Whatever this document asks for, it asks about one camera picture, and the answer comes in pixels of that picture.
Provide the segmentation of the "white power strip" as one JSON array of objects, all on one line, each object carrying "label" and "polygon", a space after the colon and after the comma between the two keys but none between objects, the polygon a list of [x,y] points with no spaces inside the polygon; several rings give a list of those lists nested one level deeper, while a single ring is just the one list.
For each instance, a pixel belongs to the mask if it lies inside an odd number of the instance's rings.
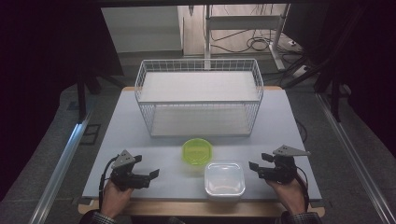
[{"label": "white power strip", "polygon": [[307,71],[311,69],[310,66],[308,65],[302,65],[300,68],[298,68],[293,74],[293,77],[300,77],[301,75],[305,74]]}]

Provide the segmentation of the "green round lidded container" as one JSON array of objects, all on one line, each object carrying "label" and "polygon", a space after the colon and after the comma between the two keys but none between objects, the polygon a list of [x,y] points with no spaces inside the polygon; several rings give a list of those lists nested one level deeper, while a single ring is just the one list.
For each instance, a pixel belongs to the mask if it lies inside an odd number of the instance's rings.
[{"label": "green round lidded container", "polygon": [[191,173],[201,173],[212,160],[212,145],[203,138],[192,138],[181,147],[181,159]]}]

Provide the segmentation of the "person's right hand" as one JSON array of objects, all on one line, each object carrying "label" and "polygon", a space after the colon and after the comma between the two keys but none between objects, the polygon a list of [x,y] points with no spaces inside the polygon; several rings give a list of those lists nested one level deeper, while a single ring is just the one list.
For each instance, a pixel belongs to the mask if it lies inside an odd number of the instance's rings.
[{"label": "person's right hand", "polygon": [[307,211],[303,188],[296,179],[288,184],[269,180],[266,180],[266,183],[275,191],[277,198],[291,215],[299,215]]}]

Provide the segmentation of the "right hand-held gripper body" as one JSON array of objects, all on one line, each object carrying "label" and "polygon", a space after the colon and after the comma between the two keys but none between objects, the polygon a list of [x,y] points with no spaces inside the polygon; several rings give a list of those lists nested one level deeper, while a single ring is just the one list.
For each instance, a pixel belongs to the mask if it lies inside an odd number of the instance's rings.
[{"label": "right hand-held gripper body", "polygon": [[273,151],[272,156],[275,158],[273,161],[275,167],[260,167],[257,172],[258,176],[265,180],[275,181],[280,184],[288,184],[297,176],[297,166],[294,158],[310,155],[311,153],[309,151],[283,145]]}]

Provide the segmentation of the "white square lidded container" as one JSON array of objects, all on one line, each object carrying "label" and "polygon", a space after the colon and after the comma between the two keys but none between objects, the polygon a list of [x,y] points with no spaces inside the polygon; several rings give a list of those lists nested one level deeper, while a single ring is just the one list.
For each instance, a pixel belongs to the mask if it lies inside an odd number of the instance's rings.
[{"label": "white square lidded container", "polygon": [[237,162],[215,161],[205,167],[205,192],[215,202],[237,202],[246,190],[242,166]]}]

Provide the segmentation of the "white metal desk frame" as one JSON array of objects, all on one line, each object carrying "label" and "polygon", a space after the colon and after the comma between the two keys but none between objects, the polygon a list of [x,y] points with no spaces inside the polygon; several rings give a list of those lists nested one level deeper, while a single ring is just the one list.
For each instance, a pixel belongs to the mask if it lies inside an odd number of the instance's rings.
[{"label": "white metal desk frame", "polygon": [[211,58],[210,52],[210,32],[212,30],[276,30],[274,39],[269,44],[269,50],[275,61],[278,71],[285,71],[286,68],[278,53],[278,42],[283,31],[285,20],[290,8],[286,4],[283,12],[279,16],[257,15],[257,16],[212,16],[210,5],[205,6],[205,58]]}]

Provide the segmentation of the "white wire shelf rack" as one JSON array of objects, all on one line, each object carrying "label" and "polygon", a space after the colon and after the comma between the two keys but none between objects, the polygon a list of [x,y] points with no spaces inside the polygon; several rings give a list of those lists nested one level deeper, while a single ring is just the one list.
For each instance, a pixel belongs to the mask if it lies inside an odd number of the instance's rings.
[{"label": "white wire shelf rack", "polygon": [[134,89],[152,136],[249,136],[263,80],[254,59],[145,60]]}]

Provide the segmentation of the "aluminium floor rail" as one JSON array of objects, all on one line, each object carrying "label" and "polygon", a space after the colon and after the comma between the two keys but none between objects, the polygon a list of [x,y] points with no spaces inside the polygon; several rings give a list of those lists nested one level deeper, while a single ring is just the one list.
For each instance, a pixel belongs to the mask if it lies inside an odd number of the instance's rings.
[{"label": "aluminium floor rail", "polygon": [[382,223],[396,224],[396,216],[391,211],[385,195],[382,193],[380,187],[375,183],[375,180],[369,174],[367,167],[361,160],[361,157],[352,144],[343,125],[333,116],[330,103],[319,93],[316,93],[316,97]]},{"label": "aluminium floor rail", "polygon": [[59,192],[59,189],[64,181],[66,172],[76,153],[76,150],[85,132],[85,129],[89,124],[89,120],[91,116],[92,116],[92,112],[90,111],[83,119],[81,119],[75,125],[73,132],[68,138],[64,151],[54,168],[54,171],[49,179],[49,182],[45,187],[44,192],[40,197],[35,207],[35,211],[33,212],[28,224],[45,224],[50,209],[54,203],[55,197]]}]

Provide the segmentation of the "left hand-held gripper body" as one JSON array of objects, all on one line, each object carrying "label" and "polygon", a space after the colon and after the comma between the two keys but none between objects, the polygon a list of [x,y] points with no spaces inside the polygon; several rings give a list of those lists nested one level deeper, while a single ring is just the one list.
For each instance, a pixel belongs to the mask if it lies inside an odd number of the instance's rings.
[{"label": "left hand-held gripper body", "polygon": [[127,150],[123,150],[112,165],[110,174],[111,181],[120,189],[142,189],[148,188],[149,175],[137,175],[133,173],[136,163],[134,156]]}]

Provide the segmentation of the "white cabinet panel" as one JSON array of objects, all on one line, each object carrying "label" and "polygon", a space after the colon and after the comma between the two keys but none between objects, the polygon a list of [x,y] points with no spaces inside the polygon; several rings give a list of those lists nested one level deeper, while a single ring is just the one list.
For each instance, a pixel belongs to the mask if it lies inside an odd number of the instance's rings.
[{"label": "white cabinet panel", "polygon": [[182,50],[177,7],[103,7],[117,53]]}]

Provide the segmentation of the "person's left hand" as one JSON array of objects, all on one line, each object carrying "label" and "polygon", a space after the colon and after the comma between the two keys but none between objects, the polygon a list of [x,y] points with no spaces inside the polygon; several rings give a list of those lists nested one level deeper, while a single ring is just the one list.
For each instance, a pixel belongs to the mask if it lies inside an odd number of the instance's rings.
[{"label": "person's left hand", "polygon": [[110,218],[117,217],[131,200],[133,191],[133,189],[120,190],[111,180],[108,180],[100,213]]}]

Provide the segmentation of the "black metal stand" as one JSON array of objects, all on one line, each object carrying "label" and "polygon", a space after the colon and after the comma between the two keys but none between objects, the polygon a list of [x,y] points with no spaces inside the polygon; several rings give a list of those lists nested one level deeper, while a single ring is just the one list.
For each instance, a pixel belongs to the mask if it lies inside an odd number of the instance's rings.
[{"label": "black metal stand", "polygon": [[88,91],[94,95],[99,94],[102,88],[96,77],[87,76],[83,74],[78,75],[77,86],[78,86],[78,113],[79,113],[78,122],[82,123],[87,116],[85,88],[88,88]]},{"label": "black metal stand", "polygon": [[340,99],[340,78],[338,72],[322,72],[314,85],[316,92],[325,92],[328,87],[331,87],[331,113],[337,122],[340,122],[339,117],[339,99]]}]

